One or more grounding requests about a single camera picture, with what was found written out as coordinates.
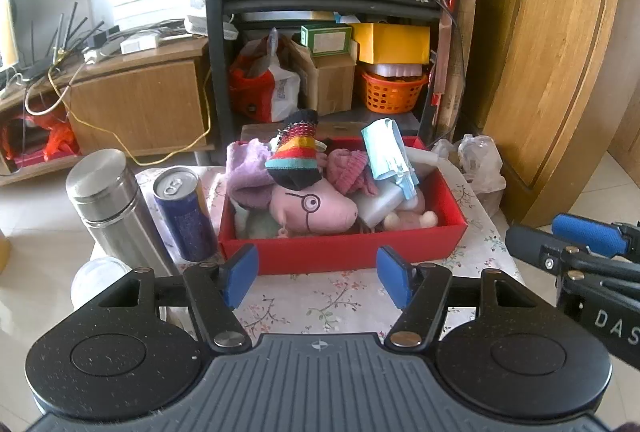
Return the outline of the white foam block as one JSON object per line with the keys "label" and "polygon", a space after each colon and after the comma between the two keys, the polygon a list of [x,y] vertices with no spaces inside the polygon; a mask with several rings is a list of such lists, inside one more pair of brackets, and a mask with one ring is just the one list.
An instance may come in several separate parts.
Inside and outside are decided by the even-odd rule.
{"label": "white foam block", "polygon": [[376,195],[357,193],[352,197],[358,208],[358,217],[370,229],[379,225],[405,200],[404,192],[393,181],[378,182],[376,187]]}
{"label": "white foam block", "polygon": [[410,166],[418,177],[419,181],[427,178],[433,171],[439,168],[442,161],[437,153],[416,147],[405,147],[406,155]]}

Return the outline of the blue drink can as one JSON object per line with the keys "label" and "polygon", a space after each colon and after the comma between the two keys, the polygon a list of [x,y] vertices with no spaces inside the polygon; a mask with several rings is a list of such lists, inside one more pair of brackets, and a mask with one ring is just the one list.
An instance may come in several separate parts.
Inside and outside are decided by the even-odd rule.
{"label": "blue drink can", "polygon": [[155,179],[153,194],[181,258],[189,262],[212,259],[217,237],[200,178],[186,167],[169,168]]}

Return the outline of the yellow box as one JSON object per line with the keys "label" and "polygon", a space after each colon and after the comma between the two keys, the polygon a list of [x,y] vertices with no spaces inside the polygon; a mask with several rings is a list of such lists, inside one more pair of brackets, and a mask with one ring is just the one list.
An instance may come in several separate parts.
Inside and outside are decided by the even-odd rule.
{"label": "yellow box", "polygon": [[352,24],[359,46],[358,60],[367,64],[427,64],[431,59],[431,29],[388,23]]}

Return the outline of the red cardboard box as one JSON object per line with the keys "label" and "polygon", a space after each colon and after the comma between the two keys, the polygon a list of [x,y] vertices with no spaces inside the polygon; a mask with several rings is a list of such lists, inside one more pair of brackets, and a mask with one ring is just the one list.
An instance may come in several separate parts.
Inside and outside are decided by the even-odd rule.
{"label": "red cardboard box", "polygon": [[433,171],[418,186],[425,199],[433,204],[438,226],[430,229],[363,233],[357,220],[345,233],[304,235],[268,239],[239,239],[235,236],[234,209],[227,194],[222,211],[218,243],[222,255],[229,259],[244,245],[258,250],[260,275],[310,274],[372,269],[375,253],[390,246],[404,259],[419,263],[447,258],[466,230],[460,208],[442,173]]}

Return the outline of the light green cloth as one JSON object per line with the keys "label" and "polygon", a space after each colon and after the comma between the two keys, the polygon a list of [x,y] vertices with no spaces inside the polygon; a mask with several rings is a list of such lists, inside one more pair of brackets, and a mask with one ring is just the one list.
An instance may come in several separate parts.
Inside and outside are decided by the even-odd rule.
{"label": "light green cloth", "polygon": [[268,209],[245,208],[232,201],[235,236],[239,239],[277,238],[280,225]]}

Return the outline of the glass Moccona coffee jar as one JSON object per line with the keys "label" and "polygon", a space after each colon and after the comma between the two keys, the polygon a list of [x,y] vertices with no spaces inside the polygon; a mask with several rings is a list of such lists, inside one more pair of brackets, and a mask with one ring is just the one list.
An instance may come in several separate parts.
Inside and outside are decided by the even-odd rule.
{"label": "glass Moccona coffee jar", "polygon": [[73,310],[81,308],[130,271],[131,267],[116,258],[89,260],[77,271],[70,285],[70,301],[72,301]]}

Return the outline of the purple fluffy cloth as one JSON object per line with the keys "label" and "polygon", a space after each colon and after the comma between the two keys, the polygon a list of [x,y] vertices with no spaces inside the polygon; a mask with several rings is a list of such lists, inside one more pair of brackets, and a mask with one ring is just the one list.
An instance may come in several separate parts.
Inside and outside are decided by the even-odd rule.
{"label": "purple fluffy cloth", "polygon": [[227,194],[246,209],[267,209],[274,180],[266,168],[272,156],[267,144],[258,139],[232,142],[227,147]]}

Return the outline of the pink pig plush toy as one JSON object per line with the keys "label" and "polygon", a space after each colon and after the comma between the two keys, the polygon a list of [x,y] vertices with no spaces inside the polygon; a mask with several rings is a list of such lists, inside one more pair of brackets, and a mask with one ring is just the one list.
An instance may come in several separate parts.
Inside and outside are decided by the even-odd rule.
{"label": "pink pig plush toy", "polygon": [[341,234],[358,218],[357,205],[326,179],[301,191],[274,185],[269,212],[280,226],[280,237]]}

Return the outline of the rainbow striped sock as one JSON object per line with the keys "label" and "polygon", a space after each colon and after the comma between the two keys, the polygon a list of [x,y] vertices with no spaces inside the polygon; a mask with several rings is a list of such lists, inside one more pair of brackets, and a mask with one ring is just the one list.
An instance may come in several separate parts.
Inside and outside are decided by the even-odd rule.
{"label": "rainbow striped sock", "polygon": [[285,189],[302,191],[322,179],[316,148],[318,114],[301,109],[285,119],[277,148],[265,162],[270,177]]}

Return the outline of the clear plastic bag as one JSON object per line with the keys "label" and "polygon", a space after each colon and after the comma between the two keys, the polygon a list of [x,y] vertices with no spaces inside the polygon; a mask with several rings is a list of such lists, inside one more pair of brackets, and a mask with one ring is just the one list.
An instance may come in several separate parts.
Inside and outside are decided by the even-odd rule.
{"label": "clear plastic bag", "polygon": [[506,178],[502,175],[503,161],[495,141],[484,134],[465,134],[456,143],[439,140],[433,151],[458,167],[480,204],[492,218],[500,209],[506,189]]}

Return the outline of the stainless steel thermos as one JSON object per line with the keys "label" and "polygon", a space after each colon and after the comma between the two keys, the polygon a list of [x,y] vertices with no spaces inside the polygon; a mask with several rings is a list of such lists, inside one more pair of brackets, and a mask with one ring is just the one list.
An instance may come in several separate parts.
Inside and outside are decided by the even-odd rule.
{"label": "stainless steel thermos", "polygon": [[149,267],[157,276],[178,273],[122,151],[103,148],[85,156],[68,174],[65,189],[107,255],[132,269]]}

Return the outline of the wooden cabinet right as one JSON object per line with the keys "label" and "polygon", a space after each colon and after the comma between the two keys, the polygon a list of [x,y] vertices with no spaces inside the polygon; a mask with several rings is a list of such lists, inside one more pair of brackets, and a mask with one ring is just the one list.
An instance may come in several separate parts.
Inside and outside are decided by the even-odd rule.
{"label": "wooden cabinet right", "polygon": [[458,129],[495,141],[508,222],[543,226],[577,198],[596,151],[570,157],[618,0],[476,0]]}

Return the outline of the brown cardboard box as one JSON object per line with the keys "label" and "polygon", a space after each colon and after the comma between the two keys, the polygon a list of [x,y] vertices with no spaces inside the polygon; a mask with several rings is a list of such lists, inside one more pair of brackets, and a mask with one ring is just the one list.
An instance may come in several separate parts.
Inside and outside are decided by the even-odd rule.
{"label": "brown cardboard box", "polygon": [[292,70],[300,78],[299,106],[326,116],[352,109],[356,62],[349,53],[312,56],[288,41]]}

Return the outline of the black metal shelf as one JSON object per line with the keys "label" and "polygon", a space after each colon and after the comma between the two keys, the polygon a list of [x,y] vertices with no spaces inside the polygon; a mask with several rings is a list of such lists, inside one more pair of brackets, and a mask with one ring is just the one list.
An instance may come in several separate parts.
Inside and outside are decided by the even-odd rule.
{"label": "black metal shelf", "polygon": [[420,4],[412,0],[205,0],[210,67],[222,146],[238,140],[241,126],[236,122],[229,100],[228,60],[224,55],[222,22],[226,16],[274,10],[321,10],[341,14],[378,14],[418,21],[436,21],[442,12],[454,14],[459,0],[435,0]]}

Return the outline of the pink knitted sock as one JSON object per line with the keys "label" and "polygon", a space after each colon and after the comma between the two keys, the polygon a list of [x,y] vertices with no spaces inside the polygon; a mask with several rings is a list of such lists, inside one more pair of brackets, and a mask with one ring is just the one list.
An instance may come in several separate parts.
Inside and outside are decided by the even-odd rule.
{"label": "pink knitted sock", "polygon": [[378,187],[369,166],[369,156],[364,151],[334,149],[326,161],[326,180],[345,196],[358,192],[367,196],[378,195]]}

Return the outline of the beige teddy bear plush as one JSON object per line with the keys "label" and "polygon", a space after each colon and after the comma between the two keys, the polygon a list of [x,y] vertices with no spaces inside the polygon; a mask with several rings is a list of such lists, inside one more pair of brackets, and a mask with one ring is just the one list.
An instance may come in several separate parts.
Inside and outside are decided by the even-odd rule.
{"label": "beige teddy bear plush", "polygon": [[403,201],[383,220],[383,230],[406,231],[430,229],[438,226],[439,218],[434,211],[426,209],[424,194],[420,189],[413,199]]}

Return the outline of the red and white bag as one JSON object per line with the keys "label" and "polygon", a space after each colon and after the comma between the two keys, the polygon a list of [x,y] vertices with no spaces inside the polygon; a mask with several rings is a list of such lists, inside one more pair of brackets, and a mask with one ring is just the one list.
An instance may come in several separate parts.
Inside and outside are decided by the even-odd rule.
{"label": "red and white bag", "polygon": [[300,77],[281,65],[286,50],[277,29],[248,41],[228,71],[229,98],[235,113],[258,122],[278,122],[298,111]]}

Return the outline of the green framed box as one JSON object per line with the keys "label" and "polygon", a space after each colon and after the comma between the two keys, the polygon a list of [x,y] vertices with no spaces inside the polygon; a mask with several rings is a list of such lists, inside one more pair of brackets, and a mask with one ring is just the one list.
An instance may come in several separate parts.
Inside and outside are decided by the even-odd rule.
{"label": "green framed box", "polygon": [[352,41],[352,26],[348,24],[305,24],[300,26],[300,44],[312,56],[347,53]]}

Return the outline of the orange plastic basket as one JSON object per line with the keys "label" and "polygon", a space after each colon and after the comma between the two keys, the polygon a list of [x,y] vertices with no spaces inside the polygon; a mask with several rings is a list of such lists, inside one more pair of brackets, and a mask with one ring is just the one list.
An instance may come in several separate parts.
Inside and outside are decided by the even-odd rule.
{"label": "orange plastic basket", "polygon": [[420,93],[428,84],[427,74],[419,78],[386,78],[356,69],[355,88],[359,99],[376,114],[397,115],[412,111]]}

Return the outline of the floral tablecloth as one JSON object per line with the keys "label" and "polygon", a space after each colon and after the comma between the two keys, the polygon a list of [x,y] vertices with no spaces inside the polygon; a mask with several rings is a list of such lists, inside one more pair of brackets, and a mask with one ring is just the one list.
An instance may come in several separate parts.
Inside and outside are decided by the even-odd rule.
{"label": "floral tablecloth", "polygon": [[[222,202],[226,185],[224,167],[186,166],[203,181],[207,208],[218,232],[222,215]],[[155,208],[151,208],[153,180],[163,171],[145,169],[136,174],[152,217],[167,248],[172,245],[166,225],[160,221]],[[435,263],[448,267],[454,276],[480,277],[485,269],[499,269],[524,284],[514,259],[495,226],[477,199],[462,173],[451,163],[439,164],[439,171],[454,195],[455,208],[462,209],[468,227],[461,241],[450,255]],[[90,259],[108,257],[100,245],[95,244]],[[375,331],[383,338],[399,316],[392,300],[387,296],[375,270],[338,271],[302,275],[259,276],[243,300],[236,317],[245,326],[250,337],[280,332],[359,332]],[[472,309],[452,309],[446,318],[444,333],[469,322],[475,316]]]}

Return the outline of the wooden TV cabinet left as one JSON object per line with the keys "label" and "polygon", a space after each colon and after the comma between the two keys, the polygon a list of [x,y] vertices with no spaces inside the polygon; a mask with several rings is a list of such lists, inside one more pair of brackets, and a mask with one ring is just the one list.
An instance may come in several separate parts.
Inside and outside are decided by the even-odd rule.
{"label": "wooden TV cabinet left", "polygon": [[1,182],[70,168],[107,147],[144,166],[211,151],[210,81],[204,37],[92,64],[77,56],[32,82],[16,74],[1,98]]}

